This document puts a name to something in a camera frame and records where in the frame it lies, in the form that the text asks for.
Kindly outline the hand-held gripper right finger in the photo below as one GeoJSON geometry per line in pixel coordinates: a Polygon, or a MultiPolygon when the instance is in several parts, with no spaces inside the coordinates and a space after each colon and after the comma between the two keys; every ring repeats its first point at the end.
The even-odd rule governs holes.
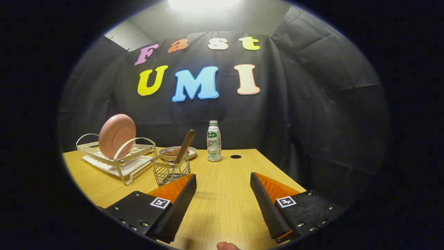
{"type": "Polygon", "coordinates": [[[299,192],[257,172],[251,173],[250,187],[268,232],[277,244],[307,237],[344,211],[318,192],[299,192]]]}

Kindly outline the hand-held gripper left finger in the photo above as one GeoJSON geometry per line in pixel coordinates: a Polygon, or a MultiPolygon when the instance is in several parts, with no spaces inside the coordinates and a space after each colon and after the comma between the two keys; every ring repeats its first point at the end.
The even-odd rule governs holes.
{"type": "Polygon", "coordinates": [[[98,209],[136,233],[171,243],[197,190],[195,174],[187,174],[148,193],[134,191],[98,209]]]}

